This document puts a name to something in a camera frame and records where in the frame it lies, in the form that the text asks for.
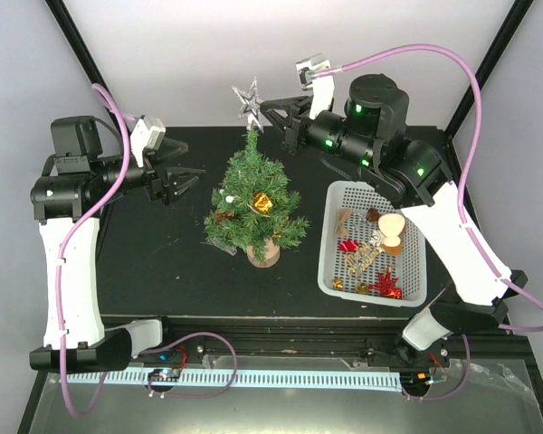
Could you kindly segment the silver star ornament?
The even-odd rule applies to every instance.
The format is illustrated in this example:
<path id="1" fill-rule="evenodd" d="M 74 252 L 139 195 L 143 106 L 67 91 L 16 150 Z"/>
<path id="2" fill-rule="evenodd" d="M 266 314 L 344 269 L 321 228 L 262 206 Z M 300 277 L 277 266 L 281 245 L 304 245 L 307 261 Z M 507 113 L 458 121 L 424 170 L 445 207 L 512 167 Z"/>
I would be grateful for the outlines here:
<path id="1" fill-rule="evenodd" d="M 248 131 L 258 130 L 262 133 L 261 104 L 263 103 L 263 100 L 259 96 L 257 78 L 254 77 L 252 79 L 248 90 L 240 90 L 235 86 L 232 86 L 232 90 L 241 104 L 237 118 L 245 121 L 245 126 Z"/>

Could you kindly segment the white ball string lights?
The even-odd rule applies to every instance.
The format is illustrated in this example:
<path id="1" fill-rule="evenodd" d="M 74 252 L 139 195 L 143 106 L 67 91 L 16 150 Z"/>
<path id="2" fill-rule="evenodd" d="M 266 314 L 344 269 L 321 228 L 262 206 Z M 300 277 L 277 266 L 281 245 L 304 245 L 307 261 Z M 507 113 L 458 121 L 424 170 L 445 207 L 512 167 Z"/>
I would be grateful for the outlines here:
<path id="1" fill-rule="evenodd" d="M 221 208 L 228 206 L 232 203 L 234 203 L 238 199 L 238 196 L 235 194 L 230 194 L 226 192 L 224 189 L 219 189 L 217 191 L 217 196 L 215 200 L 215 207 Z"/>

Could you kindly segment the brown pine cone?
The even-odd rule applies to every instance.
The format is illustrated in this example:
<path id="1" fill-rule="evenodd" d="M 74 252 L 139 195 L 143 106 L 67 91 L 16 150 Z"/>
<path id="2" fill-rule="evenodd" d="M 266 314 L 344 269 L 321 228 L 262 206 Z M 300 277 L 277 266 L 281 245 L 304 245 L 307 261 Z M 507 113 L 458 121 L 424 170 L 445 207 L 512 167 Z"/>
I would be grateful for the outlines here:
<path id="1" fill-rule="evenodd" d="M 213 218 L 216 222 L 225 222 L 233 219 L 233 212 L 214 212 Z"/>
<path id="2" fill-rule="evenodd" d="M 366 219 L 368 222 L 378 222 L 381 217 L 381 213 L 377 208 L 369 208 L 367 210 Z"/>

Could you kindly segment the gold gift box ornament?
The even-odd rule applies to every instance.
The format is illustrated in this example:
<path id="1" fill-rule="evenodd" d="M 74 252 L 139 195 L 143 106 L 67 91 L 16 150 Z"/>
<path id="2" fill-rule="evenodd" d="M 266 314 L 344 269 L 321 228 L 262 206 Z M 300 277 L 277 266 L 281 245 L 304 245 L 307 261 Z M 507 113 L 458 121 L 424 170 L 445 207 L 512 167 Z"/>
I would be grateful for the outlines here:
<path id="1" fill-rule="evenodd" d="M 267 215 L 273 208 L 273 202 L 268 194 L 259 192 L 252 199 L 252 207 L 257 213 Z"/>

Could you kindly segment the small green christmas tree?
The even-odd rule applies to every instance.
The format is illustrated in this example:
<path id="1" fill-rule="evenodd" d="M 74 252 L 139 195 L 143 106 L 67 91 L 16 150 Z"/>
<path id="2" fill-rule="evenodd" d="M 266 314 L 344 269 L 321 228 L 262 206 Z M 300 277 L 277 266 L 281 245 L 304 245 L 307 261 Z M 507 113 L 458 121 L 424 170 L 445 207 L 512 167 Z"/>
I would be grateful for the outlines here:
<path id="1" fill-rule="evenodd" d="M 295 214 L 300 193 L 288 188 L 283 163 L 259 151 L 260 135 L 257 127 L 248 130 L 245 147 L 228 160 L 204 224 L 209 243 L 242 250 L 252 265 L 265 269 L 278 262 L 283 250 L 301 244 L 310 222 Z"/>

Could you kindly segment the white perforated plastic basket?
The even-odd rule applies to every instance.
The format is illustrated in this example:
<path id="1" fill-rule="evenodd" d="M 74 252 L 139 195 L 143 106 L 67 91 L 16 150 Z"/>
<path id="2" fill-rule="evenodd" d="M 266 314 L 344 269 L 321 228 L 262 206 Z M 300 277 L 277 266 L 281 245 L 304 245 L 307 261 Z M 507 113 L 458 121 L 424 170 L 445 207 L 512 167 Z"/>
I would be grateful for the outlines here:
<path id="1" fill-rule="evenodd" d="M 396 253 L 384 247 L 377 219 L 395 212 L 368 184 L 336 181 L 329 186 L 318 265 L 318 286 L 324 294 L 387 307 L 424 304 L 424 236 L 406 221 Z"/>

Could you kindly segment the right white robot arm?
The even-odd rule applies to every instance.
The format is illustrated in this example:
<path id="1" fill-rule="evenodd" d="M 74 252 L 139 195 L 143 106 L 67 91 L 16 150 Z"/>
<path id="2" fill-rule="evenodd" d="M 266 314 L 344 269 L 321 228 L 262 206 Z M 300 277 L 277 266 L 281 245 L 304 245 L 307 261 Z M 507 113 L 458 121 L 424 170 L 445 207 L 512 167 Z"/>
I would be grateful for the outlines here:
<path id="1" fill-rule="evenodd" d="M 508 313 L 505 298 L 528 278 L 498 260 L 469 214 L 458 211 L 458 187 L 445 157 L 406 125 L 408 94 L 384 74 L 362 75 L 350 84 L 340 116 L 332 110 L 328 84 L 307 88 L 309 96 L 261 104 L 261 113 L 283 133 L 289 152 L 312 146 L 354 164 L 423 234 L 451 278 L 449 287 L 395 339 L 395 358 L 413 364 L 448 335 L 501 326 Z"/>

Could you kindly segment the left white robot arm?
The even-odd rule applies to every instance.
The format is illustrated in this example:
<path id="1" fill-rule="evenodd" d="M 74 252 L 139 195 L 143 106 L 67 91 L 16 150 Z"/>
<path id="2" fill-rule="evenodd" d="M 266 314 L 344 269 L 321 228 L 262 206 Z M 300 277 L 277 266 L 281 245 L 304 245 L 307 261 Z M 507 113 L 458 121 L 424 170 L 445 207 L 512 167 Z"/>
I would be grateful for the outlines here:
<path id="1" fill-rule="evenodd" d="M 169 359 L 176 339 L 159 319 L 137 320 L 106 330 L 97 295 L 96 254 L 100 212 L 74 225 L 119 178 L 122 156 L 104 156 L 97 119 L 58 118 L 51 124 L 54 147 L 30 193 L 46 257 L 48 318 L 41 347 L 29 354 L 36 371 L 68 373 L 125 369 L 146 350 Z"/>

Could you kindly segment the gold merry christmas sign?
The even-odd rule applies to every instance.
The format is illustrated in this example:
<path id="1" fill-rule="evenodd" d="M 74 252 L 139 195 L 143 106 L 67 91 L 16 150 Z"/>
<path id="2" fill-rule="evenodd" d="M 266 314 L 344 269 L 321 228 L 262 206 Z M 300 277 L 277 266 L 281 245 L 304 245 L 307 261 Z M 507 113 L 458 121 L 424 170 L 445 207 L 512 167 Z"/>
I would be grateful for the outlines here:
<path id="1" fill-rule="evenodd" d="M 380 246 L 360 242 L 355 252 L 349 252 L 345 255 L 344 262 L 347 267 L 347 275 L 350 278 L 359 279 L 383 252 L 384 249 Z"/>

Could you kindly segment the clear battery box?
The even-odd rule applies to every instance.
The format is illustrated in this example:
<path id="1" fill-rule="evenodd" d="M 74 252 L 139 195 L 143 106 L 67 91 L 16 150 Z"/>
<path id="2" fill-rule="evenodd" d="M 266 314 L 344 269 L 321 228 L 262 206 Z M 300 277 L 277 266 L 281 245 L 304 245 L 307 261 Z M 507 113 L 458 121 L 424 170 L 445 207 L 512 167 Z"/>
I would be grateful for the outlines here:
<path id="1" fill-rule="evenodd" d="M 218 239 L 213 239 L 210 241 L 210 243 L 216 247 L 217 249 L 231 255 L 231 256 L 235 256 L 236 253 L 237 253 L 237 248 L 235 246 L 230 246 L 230 245 L 227 245 L 225 244 L 224 242 L 218 240 Z"/>

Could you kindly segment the burlap bow ornament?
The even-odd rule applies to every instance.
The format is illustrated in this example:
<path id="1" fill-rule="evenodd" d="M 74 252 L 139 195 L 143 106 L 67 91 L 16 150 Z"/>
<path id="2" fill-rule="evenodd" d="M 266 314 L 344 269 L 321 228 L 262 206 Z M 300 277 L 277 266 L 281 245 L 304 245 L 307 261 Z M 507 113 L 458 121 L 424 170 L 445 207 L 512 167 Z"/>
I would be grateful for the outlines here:
<path id="1" fill-rule="evenodd" d="M 349 208 L 341 208 L 337 212 L 336 228 L 334 230 L 334 236 L 337 238 L 343 238 L 348 235 L 348 229 L 346 228 L 346 221 L 350 218 L 352 210 Z"/>

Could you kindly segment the white wooden snowflake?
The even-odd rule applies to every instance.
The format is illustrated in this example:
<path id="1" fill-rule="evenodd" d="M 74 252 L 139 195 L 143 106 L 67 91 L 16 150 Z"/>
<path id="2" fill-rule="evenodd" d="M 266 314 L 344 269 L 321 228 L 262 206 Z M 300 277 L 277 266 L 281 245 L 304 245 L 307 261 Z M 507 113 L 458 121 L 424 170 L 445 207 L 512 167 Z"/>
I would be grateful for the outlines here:
<path id="1" fill-rule="evenodd" d="M 385 235 L 380 230 L 373 230 L 369 244 L 373 247 L 380 248 L 384 244 Z"/>

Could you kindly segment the small gold gift box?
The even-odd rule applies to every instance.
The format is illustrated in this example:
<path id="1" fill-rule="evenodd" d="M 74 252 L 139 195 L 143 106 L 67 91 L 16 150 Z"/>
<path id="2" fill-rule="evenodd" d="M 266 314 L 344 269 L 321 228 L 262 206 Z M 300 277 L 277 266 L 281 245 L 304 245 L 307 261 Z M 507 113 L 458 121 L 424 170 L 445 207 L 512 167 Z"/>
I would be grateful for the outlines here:
<path id="1" fill-rule="evenodd" d="M 344 283 L 340 278 L 334 278 L 332 280 L 332 288 L 334 290 L 342 291 L 344 288 Z"/>

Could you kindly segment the red star ornament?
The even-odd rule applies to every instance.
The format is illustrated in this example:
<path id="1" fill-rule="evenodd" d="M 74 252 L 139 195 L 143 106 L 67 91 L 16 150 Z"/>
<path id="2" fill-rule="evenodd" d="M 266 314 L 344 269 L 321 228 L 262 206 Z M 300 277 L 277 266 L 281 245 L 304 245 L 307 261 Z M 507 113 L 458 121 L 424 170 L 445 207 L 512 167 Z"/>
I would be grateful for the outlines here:
<path id="1" fill-rule="evenodd" d="M 403 295 L 402 289 L 397 286 L 398 278 L 394 276 L 394 271 L 391 267 L 386 267 L 383 272 L 377 275 L 377 282 L 368 286 L 370 290 L 376 291 L 380 297 L 401 299 Z"/>

